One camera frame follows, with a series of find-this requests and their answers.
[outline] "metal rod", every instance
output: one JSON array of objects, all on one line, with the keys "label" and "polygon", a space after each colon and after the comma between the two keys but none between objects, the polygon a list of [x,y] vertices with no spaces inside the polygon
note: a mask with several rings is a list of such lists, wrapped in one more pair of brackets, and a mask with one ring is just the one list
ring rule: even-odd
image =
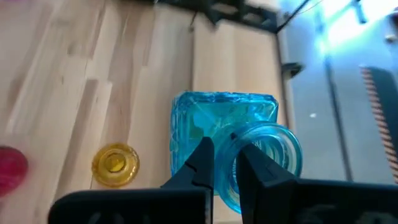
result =
[{"label": "metal rod", "polygon": [[296,15],[297,15],[297,13],[299,13],[300,12],[300,10],[309,2],[310,0],[304,0],[304,2],[303,3],[301,3],[301,5],[299,5],[297,8],[296,8],[296,10],[293,12],[293,14],[289,17],[289,18],[287,18],[287,20],[282,24],[282,25],[280,25],[277,29],[276,29],[276,33],[278,33],[280,30],[282,30]]}]

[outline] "yellow glass object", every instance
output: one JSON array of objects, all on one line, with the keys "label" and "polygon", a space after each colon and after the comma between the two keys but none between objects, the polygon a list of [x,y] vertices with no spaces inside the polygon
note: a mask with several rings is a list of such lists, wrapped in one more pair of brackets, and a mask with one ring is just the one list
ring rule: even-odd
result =
[{"label": "yellow glass object", "polygon": [[135,150],[126,144],[109,144],[97,152],[91,170],[99,183],[120,187],[136,176],[139,158]]}]

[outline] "gray panel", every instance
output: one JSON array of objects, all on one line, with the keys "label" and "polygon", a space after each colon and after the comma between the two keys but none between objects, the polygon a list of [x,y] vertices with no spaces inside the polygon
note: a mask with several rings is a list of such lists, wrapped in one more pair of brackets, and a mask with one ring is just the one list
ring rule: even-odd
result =
[{"label": "gray panel", "polygon": [[[282,3],[284,11],[302,0]],[[314,11],[297,16],[286,28],[284,60],[302,62],[305,70],[291,80],[296,136],[303,148],[302,177],[345,180],[341,150],[326,84]]]},{"label": "gray panel", "polygon": [[393,184],[371,105],[359,72],[362,64],[390,70],[385,22],[359,24],[354,9],[329,21],[331,65],[349,161],[356,182]]}]

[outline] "wooden surface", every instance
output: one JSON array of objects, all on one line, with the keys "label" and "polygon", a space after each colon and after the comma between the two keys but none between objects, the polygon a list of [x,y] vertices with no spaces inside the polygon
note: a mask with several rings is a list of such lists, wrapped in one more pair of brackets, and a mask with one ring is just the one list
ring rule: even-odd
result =
[{"label": "wooden surface", "polygon": [[[181,91],[280,97],[272,38],[228,23],[211,33],[200,17],[192,33],[191,18],[111,0],[0,1],[0,144],[29,160],[24,183],[0,198],[0,223],[46,223],[59,197],[103,189],[91,160],[107,143],[125,142],[139,155],[124,188],[162,185],[170,178],[171,100]],[[240,217],[216,198],[215,221]]]}]

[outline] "pink object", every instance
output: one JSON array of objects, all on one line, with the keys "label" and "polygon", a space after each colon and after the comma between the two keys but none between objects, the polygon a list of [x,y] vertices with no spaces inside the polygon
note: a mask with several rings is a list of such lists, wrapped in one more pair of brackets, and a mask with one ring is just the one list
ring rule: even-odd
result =
[{"label": "pink object", "polygon": [[10,146],[0,146],[0,197],[16,189],[25,179],[26,157]]}]

